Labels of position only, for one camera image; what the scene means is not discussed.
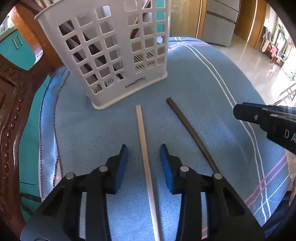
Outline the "beige chopstick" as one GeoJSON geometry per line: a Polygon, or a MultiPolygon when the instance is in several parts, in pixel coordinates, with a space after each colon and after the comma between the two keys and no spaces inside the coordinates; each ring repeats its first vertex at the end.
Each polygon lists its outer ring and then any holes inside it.
{"type": "Polygon", "coordinates": [[[151,212],[154,240],[160,241],[161,238],[160,238],[160,234],[159,234],[157,211],[156,211],[156,204],[155,204],[155,199],[154,199],[154,190],[153,190],[153,185],[152,185],[151,170],[150,170],[150,166],[149,166],[149,157],[148,157],[148,152],[147,152],[147,142],[146,142],[146,138],[145,138],[142,107],[140,105],[136,105],[135,109],[136,109],[136,114],[137,114],[139,140],[140,140],[140,146],[141,146],[141,151],[142,151],[142,160],[143,160],[143,165],[144,165],[145,181],[146,181],[146,185],[147,185],[147,194],[148,194],[148,198],[149,198],[149,207],[150,207],[150,212],[151,212]]]}

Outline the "dark brown chopstick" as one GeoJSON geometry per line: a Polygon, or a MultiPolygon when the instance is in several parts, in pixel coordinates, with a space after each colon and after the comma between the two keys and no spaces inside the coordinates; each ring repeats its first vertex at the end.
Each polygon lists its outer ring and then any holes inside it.
{"type": "Polygon", "coordinates": [[[201,138],[198,136],[197,132],[193,128],[193,126],[190,124],[190,122],[187,120],[185,115],[182,113],[182,111],[179,109],[179,107],[176,105],[176,103],[172,100],[172,98],[166,99],[167,104],[170,106],[170,108],[173,110],[173,112],[177,115],[178,119],[181,121],[183,126],[186,128],[186,130],[189,132],[195,143],[198,145],[200,151],[202,152],[203,156],[205,157],[206,161],[210,165],[211,169],[214,173],[220,173],[216,163],[214,162],[212,156],[210,155],[209,151],[207,150],[206,146],[202,142],[201,138]]]}

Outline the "blue towel cloth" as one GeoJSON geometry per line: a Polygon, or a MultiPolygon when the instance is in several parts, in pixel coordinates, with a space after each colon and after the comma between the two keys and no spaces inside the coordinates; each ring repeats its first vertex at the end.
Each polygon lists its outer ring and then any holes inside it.
{"type": "Polygon", "coordinates": [[[135,107],[144,119],[149,167],[162,240],[174,240],[180,200],[165,182],[159,149],[203,175],[212,169],[166,102],[172,98],[202,139],[221,174],[246,202],[260,225],[272,216],[290,184],[285,149],[252,123],[237,120],[233,107],[263,99],[242,71],[214,47],[189,38],[171,39],[168,76],[143,90],[96,110],[65,67],[57,70],[41,110],[41,195],[58,183],[58,171],[90,173],[128,147],[123,182],[107,197],[113,240],[153,240],[135,107]]]}

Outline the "wooden door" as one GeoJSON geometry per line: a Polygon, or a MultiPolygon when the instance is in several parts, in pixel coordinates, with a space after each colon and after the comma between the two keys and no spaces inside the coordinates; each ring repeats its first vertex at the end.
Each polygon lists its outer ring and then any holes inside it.
{"type": "Polygon", "coordinates": [[[234,33],[255,49],[261,44],[267,2],[264,0],[241,0],[234,33]]]}

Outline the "grey refrigerator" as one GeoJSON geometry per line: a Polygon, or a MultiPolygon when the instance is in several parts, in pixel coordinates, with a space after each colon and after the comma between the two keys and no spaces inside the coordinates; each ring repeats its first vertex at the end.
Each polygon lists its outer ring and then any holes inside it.
{"type": "Polygon", "coordinates": [[[239,0],[208,0],[201,40],[229,47],[239,15],[239,0]]]}

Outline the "dark wooden chair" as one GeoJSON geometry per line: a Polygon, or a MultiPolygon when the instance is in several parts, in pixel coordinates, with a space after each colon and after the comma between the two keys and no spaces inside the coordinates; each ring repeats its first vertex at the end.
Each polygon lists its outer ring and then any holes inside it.
{"type": "Polygon", "coordinates": [[[37,90],[63,66],[35,15],[44,1],[1,1],[1,21],[16,13],[16,27],[30,44],[36,63],[25,70],[1,56],[1,235],[18,239],[25,227],[21,212],[19,143],[37,90]]]}

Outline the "white plastic utensil basket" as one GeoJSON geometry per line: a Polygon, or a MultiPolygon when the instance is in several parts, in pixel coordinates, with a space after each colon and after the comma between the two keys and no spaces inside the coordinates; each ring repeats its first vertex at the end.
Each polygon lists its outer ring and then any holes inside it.
{"type": "Polygon", "coordinates": [[[165,79],[170,1],[56,1],[35,20],[95,109],[165,79]]]}

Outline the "glass partition wooden frame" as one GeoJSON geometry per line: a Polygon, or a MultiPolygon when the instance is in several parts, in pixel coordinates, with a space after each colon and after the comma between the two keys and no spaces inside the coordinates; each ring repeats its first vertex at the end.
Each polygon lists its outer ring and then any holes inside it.
{"type": "Polygon", "coordinates": [[[171,1],[171,37],[201,39],[207,12],[207,0],[171,1]]]}

